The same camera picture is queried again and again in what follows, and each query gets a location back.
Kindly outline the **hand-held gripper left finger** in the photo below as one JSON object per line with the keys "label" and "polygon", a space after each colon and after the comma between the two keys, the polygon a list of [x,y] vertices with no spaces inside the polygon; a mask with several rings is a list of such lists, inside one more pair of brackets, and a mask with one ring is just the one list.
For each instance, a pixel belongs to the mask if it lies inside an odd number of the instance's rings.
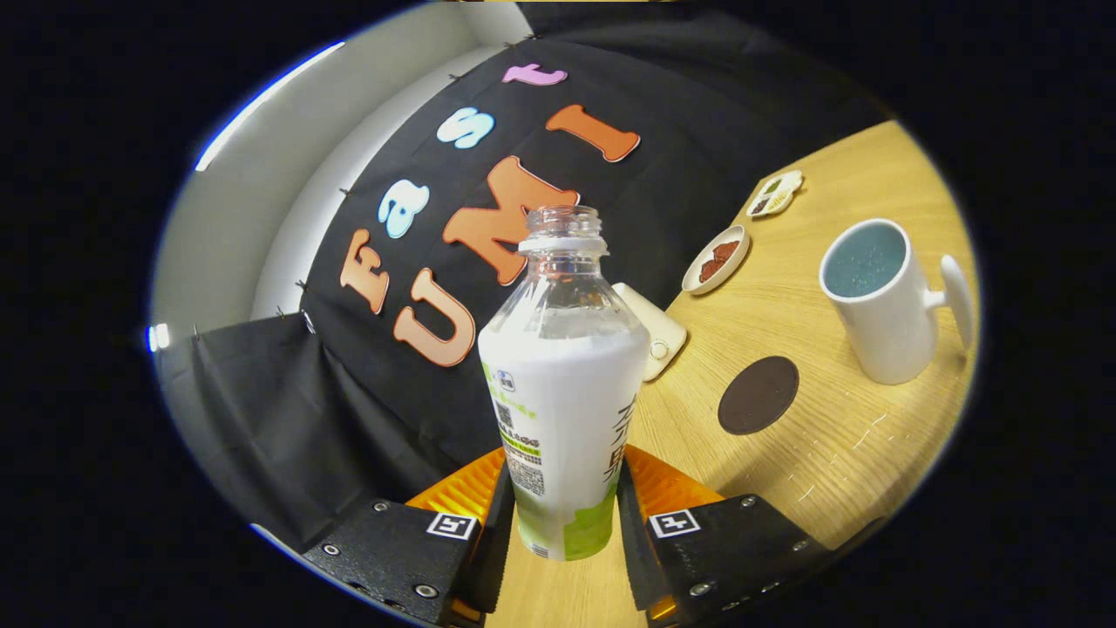
{"label": "hand-held gripper left finger", "polygon": [[497,611],[514,490],[497,448],[406,503],[358,506],[302,552],[324,579],[423,627],[482,627]]}

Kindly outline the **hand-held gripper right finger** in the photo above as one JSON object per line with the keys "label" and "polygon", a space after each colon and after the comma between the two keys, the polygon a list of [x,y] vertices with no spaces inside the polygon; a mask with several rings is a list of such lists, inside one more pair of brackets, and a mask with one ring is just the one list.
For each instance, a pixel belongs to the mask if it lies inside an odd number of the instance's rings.
{"label": "hand-held gripper right finger", "polygon": [[722,496],[635,446],[616,497],[631,596],[650,627],[714,624],[836,555],[764,497]]}

